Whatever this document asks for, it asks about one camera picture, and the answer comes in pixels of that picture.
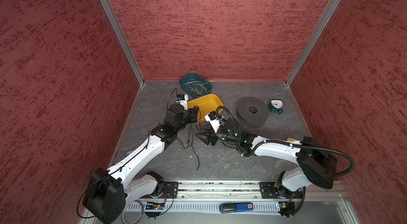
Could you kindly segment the grey cable spool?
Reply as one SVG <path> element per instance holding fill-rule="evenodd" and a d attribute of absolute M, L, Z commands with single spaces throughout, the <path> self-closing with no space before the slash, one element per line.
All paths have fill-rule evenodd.
<path fill-rule="evenodd" d="M 244 127 L 257 129 L 266 123 L 269 108 L 258 98 L 244 97 L 237 103 L 236 116 Z"/>

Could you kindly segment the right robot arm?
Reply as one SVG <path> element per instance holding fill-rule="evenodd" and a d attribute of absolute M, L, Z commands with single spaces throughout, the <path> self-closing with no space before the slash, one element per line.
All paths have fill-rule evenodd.
<path fill-rule="evenodd" d="M 287 198 L 309 185 L 331 189 L 334 180 L 351 173 L 356 163 L 343 152 L 322 147 L 314 138 L 303 140 L 276 140 L 251 134 L 243 130 L 235 119 L 211 120 L 211 129 L 196 134 L 206 145 L 222 142 L 236 149 L 242 157 L 271 157 L 291 162 L 296 167 L 280 173 L 273 192 Z"/>

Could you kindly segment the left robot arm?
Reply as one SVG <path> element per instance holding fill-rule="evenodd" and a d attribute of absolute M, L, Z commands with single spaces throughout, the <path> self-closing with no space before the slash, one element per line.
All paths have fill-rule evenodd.
<path fill-rule="evenodd" d="M 197 106 L 185 109 L 181 104 L 172 104 L 164 122 L 152 129 L 136 150 L 108 169 L 99 168 L 91 174 L 79 203 L 102 223 L 111 224 L 137 199 L 161 193 L 164 179 L 159 174 L 149 172 L 134 178 L 177 139 L 179 131 L 197 123 L 199 115 Z"/>

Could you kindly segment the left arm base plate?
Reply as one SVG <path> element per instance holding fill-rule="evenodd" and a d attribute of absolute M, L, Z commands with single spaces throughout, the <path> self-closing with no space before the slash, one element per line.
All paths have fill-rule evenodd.
<path fill-rule="evenodd" d="M 161 181 L 158 182 L 156 188 L 153 190 L 153 193 L 149 195 L 151 198 L 165 198 L 166 196 L 171 195 L 173 198 L 177 197 L 179 188 L 179 182 L 173 181 Z"/>

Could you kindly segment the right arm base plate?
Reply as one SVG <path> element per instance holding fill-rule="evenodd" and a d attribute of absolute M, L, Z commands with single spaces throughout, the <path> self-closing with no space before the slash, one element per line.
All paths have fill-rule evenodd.
<path fill-rule="evenodd" d="M 275 182 L 260 182 L 260 193 L 263 199 L 301 199 L 303 196 L 302 189 L 298 189 L 295 192 L 289 191 L 282 186 L 277 188 Z"/>

